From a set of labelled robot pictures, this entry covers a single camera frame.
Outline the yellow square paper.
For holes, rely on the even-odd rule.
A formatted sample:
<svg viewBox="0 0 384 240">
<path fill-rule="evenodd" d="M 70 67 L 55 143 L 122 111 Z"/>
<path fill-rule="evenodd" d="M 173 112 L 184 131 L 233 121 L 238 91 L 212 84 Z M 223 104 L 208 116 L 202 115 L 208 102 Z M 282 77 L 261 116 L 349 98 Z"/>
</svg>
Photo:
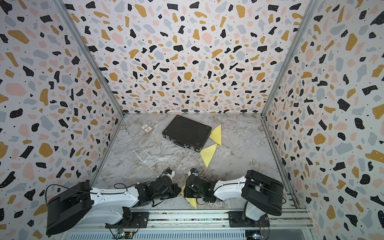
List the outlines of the yellow square paper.
<svg viewBox="0 0 384 240">
<path fill-rule="evenodd" d="M 205 166 L 208 168 L 216 152 L 218 144 L 214 144 L 200 151 Z"/>
<path fill-rule="evenodd" d="M 217 143 L 218 145 L 222 145 L 222 126 L 217 126 L 210 134 L 210 138 Z"/>
<path fill-rule="evenodd" d="M 185 199 L 185 200 L 187 200 L 196 210 L 198 209 L 198 204 L 197 204 L 197 201 L 196 201 L 196 199 L 195 198 L 187 198 L 186 196 L 185 196 L 185 188 L 186 188 L 186 186 L 184 185 L 183 187 L 182 187 L 182 191 L 181 191 L 181 195 L 183 196 L 183 198 Z"/>
</svg>

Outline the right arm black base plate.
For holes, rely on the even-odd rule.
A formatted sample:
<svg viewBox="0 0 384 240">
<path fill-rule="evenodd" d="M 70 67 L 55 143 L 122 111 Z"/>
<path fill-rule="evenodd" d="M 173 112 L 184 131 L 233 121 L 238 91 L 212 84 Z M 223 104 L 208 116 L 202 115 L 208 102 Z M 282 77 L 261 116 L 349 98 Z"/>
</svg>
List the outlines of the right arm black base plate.
<svg viewBox="0 0 384 240">
<path fill-rule="evenodd" d="M 270 222 L 267 215 L 263 215 L 259 220 L 252 220 L 245 216 L 241 211 L 228 212 L 231 228 L 258 228 L 269 227 Z"/>
</svg>

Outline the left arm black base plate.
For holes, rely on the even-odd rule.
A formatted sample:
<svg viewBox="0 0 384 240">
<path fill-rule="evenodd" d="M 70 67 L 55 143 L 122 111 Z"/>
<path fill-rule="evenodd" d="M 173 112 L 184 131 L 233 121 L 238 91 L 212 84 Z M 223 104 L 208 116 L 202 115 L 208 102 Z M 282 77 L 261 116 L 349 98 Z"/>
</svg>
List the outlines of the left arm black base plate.
<svg viewBox="0 0 384 240">
<path fill-rule="evenodd" d="M 133 212 L 123 218 L 116 224 L 105 224 L 106 229 L 141 229 L 146 228 L 148 224 L 149 212 Z"/>
</svg>

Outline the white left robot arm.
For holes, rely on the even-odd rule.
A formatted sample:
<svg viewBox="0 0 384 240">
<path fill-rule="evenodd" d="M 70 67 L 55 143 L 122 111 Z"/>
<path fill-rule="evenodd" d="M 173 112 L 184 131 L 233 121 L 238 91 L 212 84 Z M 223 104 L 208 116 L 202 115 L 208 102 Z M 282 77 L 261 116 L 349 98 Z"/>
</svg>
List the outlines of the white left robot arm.
<svg viewBox="0 0 384 240">
<path fill-rule="evenodd" d="M 156 206 L 176 198 L 182 191 L 166 172 L 153 182 L 138 183 L 122 189 L 92 188 L 81 182 L 48 201 L 47 236 L 61 234 L 75 226 L 104 224 L 107 229 L 139 228 L 140 220 L 132 208 Z"/>
</svg>

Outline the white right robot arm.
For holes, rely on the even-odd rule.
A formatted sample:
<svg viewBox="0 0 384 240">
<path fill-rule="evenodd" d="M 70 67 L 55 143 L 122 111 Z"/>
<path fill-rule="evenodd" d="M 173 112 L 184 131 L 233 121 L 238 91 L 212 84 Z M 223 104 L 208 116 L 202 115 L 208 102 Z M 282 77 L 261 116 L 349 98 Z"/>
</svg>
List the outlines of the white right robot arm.
<svg viewBox="0 0 384 240">
<path fill-rule="evenodd" d="M 208 181 L 191 169 L 184 188 L 184 197 L 202 199 L 205 203 L 215 203 L 227 199 L 246 200 L 236 224 L 257 223 L 267 215 L 281 216 L 284 198 L 284 185 L 254 170 L 248 170 L 244 177 L 231 181 Z"/>
</svg>

